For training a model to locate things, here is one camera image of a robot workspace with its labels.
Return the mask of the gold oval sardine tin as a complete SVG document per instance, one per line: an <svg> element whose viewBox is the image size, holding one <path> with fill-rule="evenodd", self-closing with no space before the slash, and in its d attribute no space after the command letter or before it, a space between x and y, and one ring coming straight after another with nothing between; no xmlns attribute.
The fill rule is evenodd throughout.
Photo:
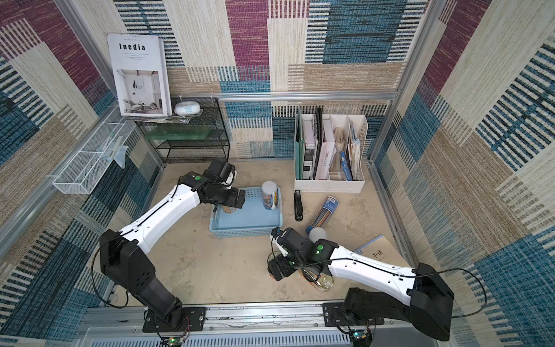
<svg viewBox="0 0 555 347"><path fill-rule="evenodd" d="M306 268L302 268L299 272L306 281L321 292L327 292L334 286L333 278L324 273L316 274L313 270Z"/></svg>

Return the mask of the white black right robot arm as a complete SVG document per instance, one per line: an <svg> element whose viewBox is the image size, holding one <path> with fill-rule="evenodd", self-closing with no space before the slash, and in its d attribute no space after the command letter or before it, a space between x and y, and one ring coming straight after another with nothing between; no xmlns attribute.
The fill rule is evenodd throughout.
<svg viewBox="0 0 555 347"><path fill-rule="evenodd" d="M267 269L276 281L299 271L308 282L321 287L333 278L361 283L374 290L348 290L341 308L347 318L402 320L429 338L449 341L455 295L432 266L390 265L333 241L311 241L293 228L274 228L270 240L272 253Z"/></svg>

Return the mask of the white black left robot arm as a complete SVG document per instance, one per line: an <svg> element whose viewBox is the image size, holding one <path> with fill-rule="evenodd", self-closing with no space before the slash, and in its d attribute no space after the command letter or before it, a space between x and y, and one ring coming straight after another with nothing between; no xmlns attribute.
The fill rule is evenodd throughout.
<svg viewBox="0 0 555 347"><path fill-rule="evenodd" d="M149 252L184 215L201 204L240 209L246 192L232 186L236 168L217 158L203 173L180 176L171 191L153 208L119 231L100 237L101 273L147 307L153 319L170 331L184 326L182 302L157 278Z"/></svg>

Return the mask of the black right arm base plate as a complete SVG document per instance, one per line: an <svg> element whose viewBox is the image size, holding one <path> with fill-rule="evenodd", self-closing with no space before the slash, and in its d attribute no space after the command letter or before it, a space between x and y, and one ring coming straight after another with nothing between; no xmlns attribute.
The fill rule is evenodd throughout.
<svg viewBox="0 0 555 347"><path fill-rule="evenodd" d="M323 303L322 313L325 326L328 328L384 325L384 318L364 319L355 316L354 313L345 311L342 302Z"/></svg>

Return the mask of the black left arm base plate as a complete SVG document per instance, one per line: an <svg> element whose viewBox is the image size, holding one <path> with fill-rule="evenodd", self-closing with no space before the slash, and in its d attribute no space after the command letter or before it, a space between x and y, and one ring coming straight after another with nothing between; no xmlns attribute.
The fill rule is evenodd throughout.
<svg viewBox="0 0 555 347"><path fill-rule="evenodd" d="M166 315L161 316L146 309L142 332L144 333L184 333L185 331L202 331L205 322L205 307L174 308Z"/></svg>

